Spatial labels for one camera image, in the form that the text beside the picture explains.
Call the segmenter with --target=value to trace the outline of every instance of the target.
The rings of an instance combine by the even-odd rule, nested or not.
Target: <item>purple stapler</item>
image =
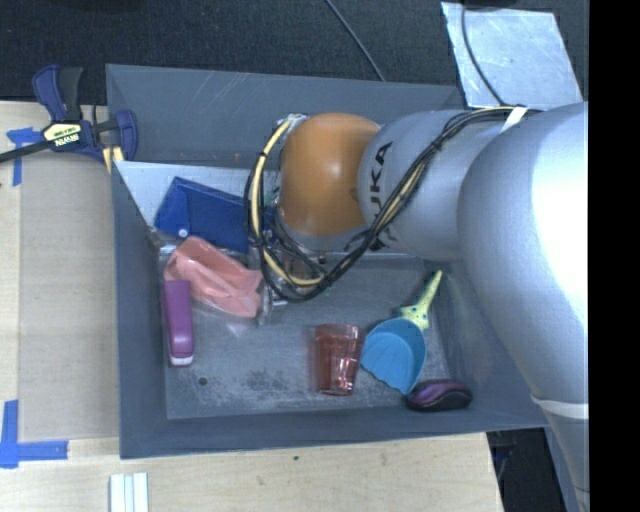
[[[193,321],[191,318],[191,283],[184,280],[165,281],[162,309],[172,366],[193,362]]]

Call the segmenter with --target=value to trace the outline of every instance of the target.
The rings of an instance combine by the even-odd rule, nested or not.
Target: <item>red cup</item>
[[[353,393],[365,330],[350,324],[316,326],[318,386],[321,393],[348,396]]]

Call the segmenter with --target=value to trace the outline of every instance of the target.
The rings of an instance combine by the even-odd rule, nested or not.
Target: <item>black floor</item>
[[[493,5],[553,12],[588,99],[589,0]],[[106,63],[440,85],[458,80],[435,0],[0,0],[0,99],[33,98],[33,74],[52,63],[83,67],[79,100],[101,105]],[[564,512],[541,430],[488,437],[507,512]]]

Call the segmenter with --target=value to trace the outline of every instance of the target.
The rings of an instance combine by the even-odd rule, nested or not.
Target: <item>clamp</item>
[[[49,112],[51,123],[41,131],[40,142],[1,153],[0,163],[50,149],[56,153],[78,153],[108,165],[100,133],[115,130],[119,132],[118,146],[123,158],[133,159],[138,147],[135,114],[131,110],[119,110],[115,119],[103,123],[91,124],[84,120],[78,103],[82,71],[82,68],[52,64],[35,74],[33,90],[38,103]]]

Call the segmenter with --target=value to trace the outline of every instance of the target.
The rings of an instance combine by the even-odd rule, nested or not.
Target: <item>table surface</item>
[[[46,124],[47,112],[39,105],[0,102],[0,152],[13,147],[5,137],[7,130]],[[37,157],[37,165],[57,165],[60,158],[67,157],[47,152]],[[12,163],[0,166],[3,402],[20,397],[23,329],[20,198],[25,184],[12,186],[12,175]],[[152,512],[504,510],[489,446],[481,433],[138,460],[120,459],[117,437],[71,439],[67,460],[21,462],[17,469],[0,469],[0,510],[108,510],[109,477],[136,472],[148,475]]]

